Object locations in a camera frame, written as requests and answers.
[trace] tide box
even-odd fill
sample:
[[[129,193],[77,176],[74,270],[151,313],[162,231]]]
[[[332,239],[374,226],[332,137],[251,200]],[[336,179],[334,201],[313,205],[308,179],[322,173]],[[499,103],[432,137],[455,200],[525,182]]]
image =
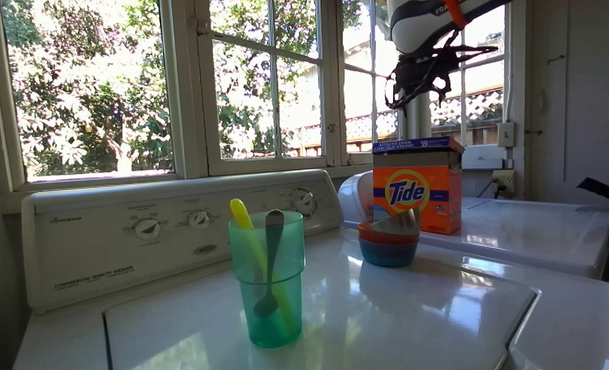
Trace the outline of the tide box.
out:
[[[400,215],[417,209],[421,231],[455,234],[461,228],[461,156],[454,139],[373,144],[373,211]]]

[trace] knob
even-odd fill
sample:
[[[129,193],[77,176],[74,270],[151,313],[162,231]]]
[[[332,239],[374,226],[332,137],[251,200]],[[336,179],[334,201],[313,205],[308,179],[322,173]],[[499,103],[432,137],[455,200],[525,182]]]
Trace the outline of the knob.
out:
[[[294,211],[304,216],[311,216],[313,212],[317,212],[317,200],[307,190],[299,190],[293,203],[294,203]]]
[[[160,223],[154,219],[147,219],[147,220],[140,220],[135,226],[135,231],[140,239],[156,239],[160,234]]]
[[[210,225],[210,215],[209,212],[194,212],[188,216],[188,225],[194,228],[207,228]]]

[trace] control panel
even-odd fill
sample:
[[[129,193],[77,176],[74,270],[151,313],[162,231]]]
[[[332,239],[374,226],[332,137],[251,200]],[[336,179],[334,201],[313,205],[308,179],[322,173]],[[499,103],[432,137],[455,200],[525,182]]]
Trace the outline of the control panel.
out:
[[[307,234],[336,231],[342,220],[325,171],[36,193],[23,203],[31,308],[61,308],[229,259],[233,198],[249,212],[297,211]]]

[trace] window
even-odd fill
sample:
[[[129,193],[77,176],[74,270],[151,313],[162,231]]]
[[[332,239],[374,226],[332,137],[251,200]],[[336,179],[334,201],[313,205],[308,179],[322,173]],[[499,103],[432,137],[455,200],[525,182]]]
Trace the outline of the window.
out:
[[[398,139],[398,112],[385,105],[387,76],[398,64],[385,0],[344,3],[346,150],[366,155],[374,141]]]
[[[499,51],[483,54],[451,75],[454,91],[442,103],[430,95],[430,132],[455,137],[466,147],[496,144],[499,123],[504,120],[506,89],[506,6],[475,19],[459,36],[457,44],[494,45]]]
[[[0,6],[30,182],[174,166],[156,3]]]
[[[466,41],[502,45],[502,19],[478,19]],[[370,143],[403,137],[385,107],[398,62],[385,0],[0,0],[0,31],[5,195],[304,166],[348,176],[368,169]],[[430,105],[432,132],[490,143],[502,69],[504,54],[466,64],[455,95]]]
[[[316,0],[212,0],[216,161],[322,156]]]

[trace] white appliance lid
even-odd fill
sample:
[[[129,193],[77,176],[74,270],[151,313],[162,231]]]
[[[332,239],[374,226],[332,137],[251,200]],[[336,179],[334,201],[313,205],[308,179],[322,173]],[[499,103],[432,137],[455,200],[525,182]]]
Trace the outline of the white appliance lid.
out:
[[[251,345],[240,287],[212,266],[34,314],[14,368],[609,368],[606,282],[423,242],[409,270],[384,270],[348,231],[307,245],[294,345]]]
[[[423,233],[423,241],[599,278],[609,253],[609,209],[463,198],[461,233]]]
[[[110,308],[114,368],[499,368],[538,296],[427,259],[408,270],[322,249],[311,259],[294,345],[249,344],[238,282],[224,273]]]

